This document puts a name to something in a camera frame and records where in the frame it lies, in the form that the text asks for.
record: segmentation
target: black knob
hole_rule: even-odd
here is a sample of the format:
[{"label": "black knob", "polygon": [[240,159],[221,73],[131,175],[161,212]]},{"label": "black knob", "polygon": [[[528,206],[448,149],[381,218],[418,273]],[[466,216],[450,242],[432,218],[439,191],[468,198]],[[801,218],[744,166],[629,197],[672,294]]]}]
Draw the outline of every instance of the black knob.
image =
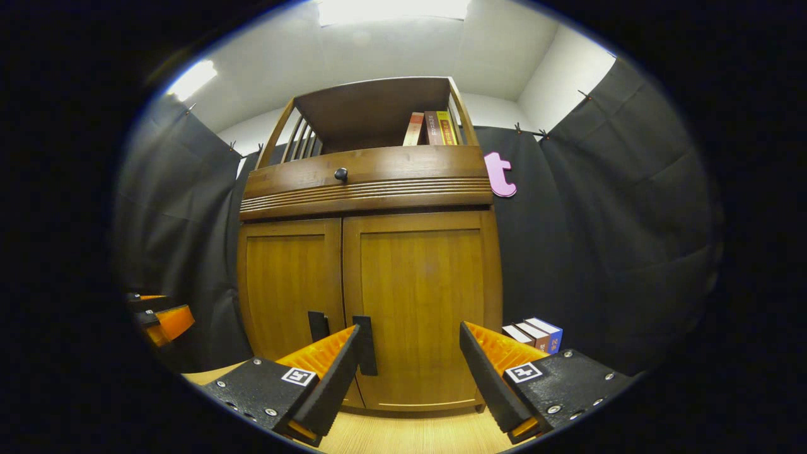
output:
[{"label": "black knob", "polygon": [[333,178],[347,182],[348,170],[345,169],[344,167],[339,167],[336,172],[333,172]]}]

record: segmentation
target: wooden floor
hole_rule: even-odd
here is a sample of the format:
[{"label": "wooden floor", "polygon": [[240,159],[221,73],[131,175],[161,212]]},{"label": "wooden floor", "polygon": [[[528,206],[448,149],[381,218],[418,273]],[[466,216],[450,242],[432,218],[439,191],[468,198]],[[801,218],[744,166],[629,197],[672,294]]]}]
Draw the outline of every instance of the wooden floor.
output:
[{"label": "wooden floor", "polygon": [[[239,365],[183,375],[188,381],[206,385]],[[487,408],[481,414],[476,413],[473,407],[411,413],[345,408],[339,412],[330,433],[322,439],[317,449],[328,454],[489,454],[512,446]]]}]

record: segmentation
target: wooden cabinet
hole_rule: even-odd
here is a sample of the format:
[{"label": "wooden cabinet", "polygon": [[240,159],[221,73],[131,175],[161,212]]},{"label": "wooden cabinet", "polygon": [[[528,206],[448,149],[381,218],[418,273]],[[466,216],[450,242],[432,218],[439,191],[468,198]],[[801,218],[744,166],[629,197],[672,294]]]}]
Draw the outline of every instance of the wooden cabinet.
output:
[{"label": "wooden cabinet", "polygon": [[[241,227],[240,307],[255,355],[280,359],[312,342],[308,311],[345,328],[341,219],[271,222]],[[356,385],[345,405],[363,406]]]},{"label": "wooden cabinet", "polygon": [[[456,129],[457,145],[400,146],[412,112],[451,111],[451,100],[467,143]],[[295,109],[281,163],[269,166]],[[501,327],[492,204],[483,152],[451,78],[380,79],[294,97],[240,207],[240,304],[255,354],[277,359],[308,345],[309,310],[325,313],[332,333],[366,315],[378,375],[357,373],[345,405],[482,403],[459,323]]]},{"label": "wooden cabinet", "polygon": [[353,315],[370,317],[378,375],[358,373],[345,405],[413,411],[483,403],[458,330],[463,320],[501,325],[493,212],[244,225],[239,267],[256,355],[278,359],[311,343],[309,310],[325,313],[332,333]]},{"label": "wooden cabinet", "polygon": [[481,404],[459,349],[461,321],[501,325],[490,211],[345,219],[345,313],[370,316],[377,376],[357,374],[367,408]]}]

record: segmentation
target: ceiling light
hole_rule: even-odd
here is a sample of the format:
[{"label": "ceiling light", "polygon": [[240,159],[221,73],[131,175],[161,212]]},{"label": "ceiling light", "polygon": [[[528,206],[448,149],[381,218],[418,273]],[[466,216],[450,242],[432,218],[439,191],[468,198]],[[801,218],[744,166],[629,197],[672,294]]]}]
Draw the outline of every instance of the ceiling light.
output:
[{"label": "ceiling light", "polygon": [[202,85],[215,77],[217,72],[213,69],[213,62],[210,60],[200,61],[188,69],[176,82],[168,89],[169,95],[176,95],[180,101],[188,99]]},{"label": "ceiling light", "polygon": [[464,19],[470,0],[316,0],[320,26],[357,23],[407,16],[436,16]]}]

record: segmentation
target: pink letter t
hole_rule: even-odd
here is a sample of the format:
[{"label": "pink letter t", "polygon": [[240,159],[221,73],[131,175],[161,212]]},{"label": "pink letter t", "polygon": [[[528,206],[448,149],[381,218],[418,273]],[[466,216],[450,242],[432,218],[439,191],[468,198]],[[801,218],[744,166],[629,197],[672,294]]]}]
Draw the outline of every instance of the pink letter t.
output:
[{"label": "pink letter t", "polygon": [[510,161],[504,161],[497,152],[485,156],[487,177],[491,180],[491,189],[499,197],[512,197],[516,193],[516,185],[504,179],[504,170],[510,170]]}]

